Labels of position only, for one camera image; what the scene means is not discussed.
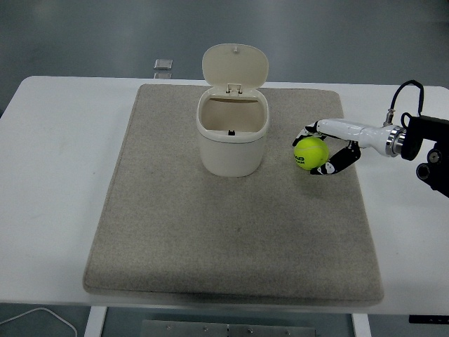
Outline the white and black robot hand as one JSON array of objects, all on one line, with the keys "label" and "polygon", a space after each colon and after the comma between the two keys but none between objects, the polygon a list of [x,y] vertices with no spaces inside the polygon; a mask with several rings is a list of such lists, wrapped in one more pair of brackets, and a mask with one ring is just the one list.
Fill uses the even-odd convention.
[{"label": "white and black robot hand", "polygon": [[345,119],[321,119],[305,126],[293,141],[296,146],[306,138],[327,137],[346,140],[348,146],[334,154],[326,163],[311,170],[312,175],[332,175],[351,166],[361,156],[361,149],[371,147],[386,157],[395,155],[393,126],[372,127]]}]

